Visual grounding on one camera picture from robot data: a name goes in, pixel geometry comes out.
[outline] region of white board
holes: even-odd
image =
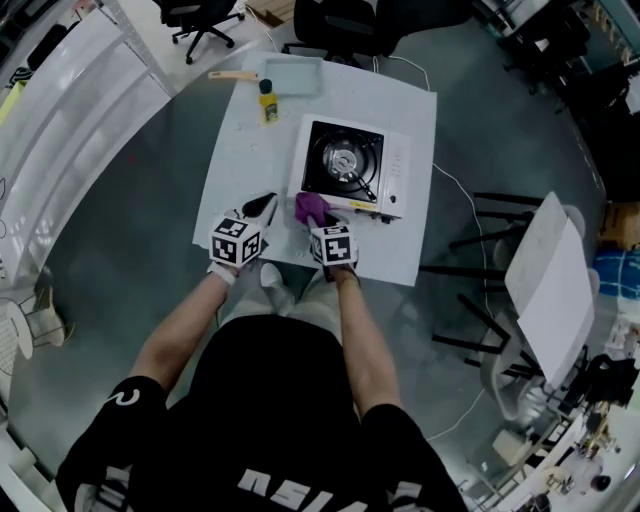
[[[562,384],[575,363],[593,319],[582,240],[567,218],[549,266],[518,319],[545,378],[554,388]]]
[[[261,74],[268,57],[273,53],[248,52],[243,69]],[[237,207],[247,196],[276,192],[280,205],[267,233],[269,247],[262,257],[317,267],[309,253],[307,230],[295,220],[286,192],[302,116],[321,114],[396,131],[411,139],[405,218],[385,225],[353,214],[350,221],[360,247],[358,274],[414,286],[429,207],[436,94],[331,62],[322,62],[322,75],[320,96],[280,98],[280,119],[268,126],[260,122],[256,84],[236,84],[209,165],[193,243],[208,246],[209,226],[215,215]]]

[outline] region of black stove top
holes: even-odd
[[[378,202],[384,136],[314,121],[302,190]]]

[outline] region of wooden handle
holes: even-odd
[[[210,71],[209,80],[216,79],[234,79],[234,80],[248,80],[249,82],[258,81],[258,73],[253,71]]]

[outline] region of white cable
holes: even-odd
[[[405,59],[404,57],[397,57],[395,55],[389,55],[388,58],[389,59],[402,60],[402,61],[406,62],[407,64],[411,64],[414,68],[418,68],[420,71],[422,71],[422,74],[424,75],[424,81],[427,82],[427,91],[431,90],[431,86],[429,85],[429,77],[427,76],[427,72],[424,69],[422,69],[420,66],[418,66],[415,62],[411,62],[409,59]]]
[[[471,199],[471,196],[467,193],[467,191],[462,187],[462,185],[460,185],[460,182],[454,178],[453,176],[451,176],[451,174],[449,174],[448,172],[444,171],[438,164],[436,164],[435,162],[433,163],[433,166],[438,169],[442,174],[444,174],[447,178],[451,178],[456,185],[458,185],[458,187],[460,187],[460,190],[462,190],[462,193],[467,196],[467,199],[469,200],[469,202],[471,203],[471,209],[473,210],[473,218],[476,220],[476,224],[478,225],[478,231],[480,231],[480,236],[482,236],[482,226],[480,225],[480,221],[478,220],[478,215],[476,215],[476,205],[473,202],[473,199]],[[484,250],[484,242],[480,242],[480,247],[482,248],[482,264],[484,266],[484,269],[487,270],[487,253]],[[484,286],[487,286],[487,278],[484,279]],[[489,307],[489,296],[487,294],[487,292],[484,292],[484,305],[487,308],[487,313],[489,313],[489,316],[491,318],[493,318],[493,313],[491,312],[491,308]]]
[[[273,37],[271,37],[271,34],[269,33],[271,29],[258,19],[258,17],[256,16],[256,13],[253,12],[253,9],[251,7],[245,4],[244,8],[251,13],[251,16],[253,16],[253,19],[256,20],[256,23],[259,23],[264,27],[265,29],[264,33],[267,35],[267,37],[271,41],[271,44],[273,45],[273,49],[276,51],[276,53],[280,53],[280,50],[278,50],[278,47],[276,46],[276,42],[273,40]]]
[[[439,437],[442,437],[443,435],[448,434],[452,430],[455,430],[456,428],[458,428],[460,423],[462,423],[462,420],[464,420],[469,415],[469,413],[473,410],[473,408],[476,406],[476,404],[478,403],[478,400],[480,400],[480,397],[482,396],[483,393],[484,393],[484,389],[480,391],[480,393],[478,393],[478,396],[471,404],[471,407],[469,407],[465,411],[465,413],[462,416],[460,416],[460,419],[456,421],[453,427],[449,427],[447,430],[443,430],[442,432],[440,432],[439,434],[436,434],[435,436],[427,437],[427,441],[434,441],[435,439],[438,439]]]

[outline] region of portable gas stove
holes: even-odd
[[[342,119],[306,114],[289,197],[317,192],[332,207],[401,218],[409,184],[409,138]]]

